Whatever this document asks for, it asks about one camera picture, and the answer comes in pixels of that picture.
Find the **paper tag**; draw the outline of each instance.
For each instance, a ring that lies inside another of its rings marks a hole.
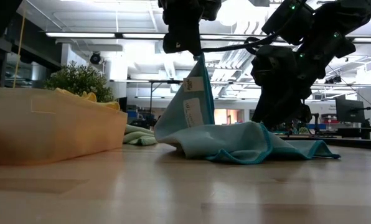
[[[192,98],[183,101],[185,120],[189,128],[204,125],[199,99]]]
[[[185,78],[183,86],[185,92],[204,91],[204,78],[202,77]]]

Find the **light blue towel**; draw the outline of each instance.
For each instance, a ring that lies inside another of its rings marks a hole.
[[[181,148],[188,159],[259,164],[280,159],[340,158],[323,141],[284,141],[254,122],[214,125],[209,76],[201,56],[155,125],[158,142]]]

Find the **green plant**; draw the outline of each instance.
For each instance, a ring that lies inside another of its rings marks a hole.
[[[113,94],[112,89],[105,87],[105,84],[105,77],[93,67],[77,65],[71,61],[69,65],[64,65],[61,70],[52,74],[46,81],[45,88],[48,90],[61,88],[80,96],[83,91],[93,92],[98,102],[106,103],[113,101]]]

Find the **table surface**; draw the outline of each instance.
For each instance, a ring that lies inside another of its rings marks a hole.
[[[189,161],[173,147],[0,166],[0,223],[371,224],[371,151],[255,166]]]

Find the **orange plastic bin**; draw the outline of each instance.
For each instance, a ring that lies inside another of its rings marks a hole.
[[[56,91],[0,88],[0,165],[120,148],[126,121],[126,113]]]

